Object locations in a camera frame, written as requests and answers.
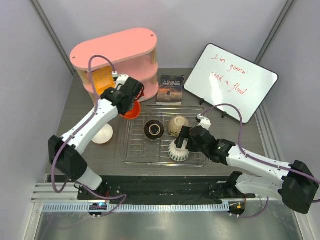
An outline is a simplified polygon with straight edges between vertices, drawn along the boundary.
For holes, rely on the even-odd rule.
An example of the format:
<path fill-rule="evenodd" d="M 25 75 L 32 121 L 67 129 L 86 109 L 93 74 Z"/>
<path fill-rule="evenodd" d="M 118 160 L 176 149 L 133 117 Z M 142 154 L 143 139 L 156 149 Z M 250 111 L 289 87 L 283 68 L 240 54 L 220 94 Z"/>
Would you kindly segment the beige floral ceramic bowl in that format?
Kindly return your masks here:
<path fill-rule="evenodd" d="M 171 136 L 177 138 L 183 126 L 190 126 L 188 119 L 182 115 L 176 115 L 172 117 L 168 123 L 168 132 Z"/>

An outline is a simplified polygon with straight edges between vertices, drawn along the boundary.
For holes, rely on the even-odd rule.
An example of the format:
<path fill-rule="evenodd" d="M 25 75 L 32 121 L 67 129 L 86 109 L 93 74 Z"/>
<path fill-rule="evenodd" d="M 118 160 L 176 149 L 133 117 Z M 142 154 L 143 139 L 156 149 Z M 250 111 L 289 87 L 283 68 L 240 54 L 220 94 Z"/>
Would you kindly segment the white blue-petal bowl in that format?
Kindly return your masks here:
<path fill-rule="evenodd" d="M 175 162 L 184 162 L 186 161 L 189 156 L 190 152 L 186 149 L 187 141 L 184 140 L 182 147 L 178 148 L 173 140 L 168 146 L 168 155 L 169 157 Z"/>

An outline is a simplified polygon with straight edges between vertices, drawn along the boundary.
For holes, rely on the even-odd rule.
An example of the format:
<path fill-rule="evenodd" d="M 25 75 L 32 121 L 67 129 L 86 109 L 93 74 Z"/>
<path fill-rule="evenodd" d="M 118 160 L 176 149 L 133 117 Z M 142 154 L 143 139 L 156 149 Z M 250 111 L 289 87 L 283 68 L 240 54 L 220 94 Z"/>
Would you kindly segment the orange bowl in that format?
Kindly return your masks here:
<path fill-rule="evenodd" d="M 106 144 L 113 137 L 114 131 L 111 125 L 106 124 L 93 138 L 92 142 L 95 144 Z"/>
<path fill-rule="evenodd" d="M 121 115 L 124 119 L 133 120 L 136 119 L 141 113 L 141 105 L 138 101 L 134 102 L 133 108 L 125 115 Z"/>

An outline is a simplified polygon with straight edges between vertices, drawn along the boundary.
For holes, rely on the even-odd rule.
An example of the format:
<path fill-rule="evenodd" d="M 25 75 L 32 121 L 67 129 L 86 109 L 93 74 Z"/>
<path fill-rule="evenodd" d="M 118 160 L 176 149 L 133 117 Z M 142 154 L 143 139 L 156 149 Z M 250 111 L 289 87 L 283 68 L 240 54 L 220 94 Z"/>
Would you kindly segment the black patterned ceramic bowl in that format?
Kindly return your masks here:
<path fill-rule="evenodd" d="M 157 140 L 160 139 L 164 132 L 165 132 L 165 128 L 164 125 L 162 124 L 162 122 L 160 122 L 159 120 L 153 119 L 148 121 L 145 125 L 144 125 L 144 134 L 145 136 L 150 139 L 150 140 Z"/>

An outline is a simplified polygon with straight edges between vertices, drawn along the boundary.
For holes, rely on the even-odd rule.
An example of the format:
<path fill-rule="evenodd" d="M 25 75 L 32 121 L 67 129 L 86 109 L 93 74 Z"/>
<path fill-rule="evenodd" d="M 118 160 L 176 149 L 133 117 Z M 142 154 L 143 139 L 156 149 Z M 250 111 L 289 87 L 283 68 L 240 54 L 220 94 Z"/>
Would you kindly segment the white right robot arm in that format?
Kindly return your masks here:
<path fill-rule="evenodd" d="M 233 198 L 243 195 L 260 195 L 281 200 L 288 208 L 307 214 L 319 189 L 320 182 L 308 166 L 272 160 L 247 151 L 226 139 L 215 139 L 204 127 L 184 126 L 180 135 L 168 147 L 168 155 L 176 162 L 183 162 L 190 153 L 202 153 L 209 160 L 246 170 L 232 173 L 226 184 L 226 193 Z"/>

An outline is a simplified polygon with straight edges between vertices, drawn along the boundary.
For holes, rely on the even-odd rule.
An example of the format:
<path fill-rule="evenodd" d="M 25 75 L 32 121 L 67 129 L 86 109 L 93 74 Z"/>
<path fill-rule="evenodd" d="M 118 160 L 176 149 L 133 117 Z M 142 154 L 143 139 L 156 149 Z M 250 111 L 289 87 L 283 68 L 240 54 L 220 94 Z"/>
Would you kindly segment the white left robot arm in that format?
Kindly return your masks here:
<path fill-rule="evenodd" d="M 100 200 L 107 192 L 102 178 L 82 157 L 90 141 L 117 116 L 124 116 L 142 95 L 144 85 L 127 75 L 120 75 L 116 87 L 110 87 L 99 97 L 95 107 L 71 130 L 61 137 L 53 135 L 48 140 L 51 174 L 59 170 L 72 181 L 89 188 L 89 194 Z"/>

